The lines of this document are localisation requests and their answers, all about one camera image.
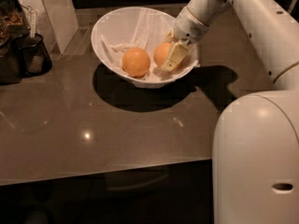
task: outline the white robotic arm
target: white robotic arm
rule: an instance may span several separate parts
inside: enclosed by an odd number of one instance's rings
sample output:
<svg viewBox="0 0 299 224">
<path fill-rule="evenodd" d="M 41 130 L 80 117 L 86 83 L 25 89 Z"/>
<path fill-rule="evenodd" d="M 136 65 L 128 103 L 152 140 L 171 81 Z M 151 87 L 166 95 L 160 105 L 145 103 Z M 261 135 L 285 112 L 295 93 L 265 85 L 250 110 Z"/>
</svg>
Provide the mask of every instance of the white robotic arm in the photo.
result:
<svg viewBox="0 0 299 224">
<path fill-rule="evenodd" d="M 230 3 L 277 90 L 221 114 L 213 143 L 216 224 L 299 223 L 299 24 L 274 0 L 191 0 L 173 48 L 197 42 Z"/>
</svg>

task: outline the countertop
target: countertop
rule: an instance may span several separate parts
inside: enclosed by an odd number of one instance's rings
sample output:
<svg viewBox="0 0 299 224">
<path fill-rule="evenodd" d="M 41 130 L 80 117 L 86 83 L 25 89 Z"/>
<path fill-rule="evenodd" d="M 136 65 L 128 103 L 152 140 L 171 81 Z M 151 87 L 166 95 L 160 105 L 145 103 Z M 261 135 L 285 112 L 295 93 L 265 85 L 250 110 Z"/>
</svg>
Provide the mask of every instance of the countertop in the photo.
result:
<svg viewBox="0 0 299 224">
<path fill-rule="evenodd" d="M 221 111 L 273 90 L 231 9 L 198 44 L 202 67 L 157 90 L 107 70 L 89 33 L 47 74 L 0 86 L 0 185 L 211 159 Z"/>
</svg>

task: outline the black container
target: black container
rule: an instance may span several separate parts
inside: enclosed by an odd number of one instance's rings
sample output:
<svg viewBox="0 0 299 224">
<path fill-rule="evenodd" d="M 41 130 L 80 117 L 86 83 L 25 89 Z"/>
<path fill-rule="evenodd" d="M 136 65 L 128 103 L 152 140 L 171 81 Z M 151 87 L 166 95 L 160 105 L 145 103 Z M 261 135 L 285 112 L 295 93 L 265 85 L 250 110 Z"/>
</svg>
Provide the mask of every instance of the black container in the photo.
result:
<svg viewBox="0 0 299 224">
<path fill-rule="evenodd" d="M 24 77 L 40 76 L 52 68 L 50 56 L 43 42 L 43 36 L 36 34 L 31 38 L 28 34 L 12 40 L 18 54 L 21 73 Z"/>
</svg>

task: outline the robotic arm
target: robotic arm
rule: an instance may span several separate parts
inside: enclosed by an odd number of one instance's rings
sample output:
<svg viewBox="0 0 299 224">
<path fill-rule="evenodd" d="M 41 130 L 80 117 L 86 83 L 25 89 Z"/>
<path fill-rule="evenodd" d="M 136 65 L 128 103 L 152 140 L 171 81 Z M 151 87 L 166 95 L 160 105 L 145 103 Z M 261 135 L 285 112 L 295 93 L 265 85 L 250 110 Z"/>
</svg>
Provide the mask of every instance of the robotic arm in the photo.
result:
<svg viewBox="0 0 299 224">
<path fill-rule="evenodd" d="M 191 0 L 166 37 L 173 46 L 164 69 L 184 58 L 228 4 L 282 91 L 243 96 L 222 112 L 213 140 L 214 222 L 296 224 L 299 23 L 273 0 Z"/>
</svg>

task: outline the bowl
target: bowl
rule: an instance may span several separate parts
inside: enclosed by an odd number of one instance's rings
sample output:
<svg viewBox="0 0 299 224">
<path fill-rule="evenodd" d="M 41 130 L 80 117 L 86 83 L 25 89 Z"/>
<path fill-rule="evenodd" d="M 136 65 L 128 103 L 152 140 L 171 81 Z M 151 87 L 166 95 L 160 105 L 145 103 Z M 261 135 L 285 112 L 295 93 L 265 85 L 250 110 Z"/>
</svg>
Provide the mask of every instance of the bowl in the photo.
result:
<svg viewBox="0 0 299 224">
<path fill-rule="evenodd" d="M 157 89 L 186 76 L 199 67 L 199 47 L 192 45 L 189 55 L 176 71 L 164 72 L 153 61 L 154 49 L 174 27 L 176 19 L 162 11 L 147 7 L 124 7 L 101 17 L 92 30 L 92 46 L 99 60 L 112 72 L 138 88 Z M 140 47 L 150 56 L 150 69 L 141 77 L 130 77 L 121 68 L 123 53 Z"/>
</svg>

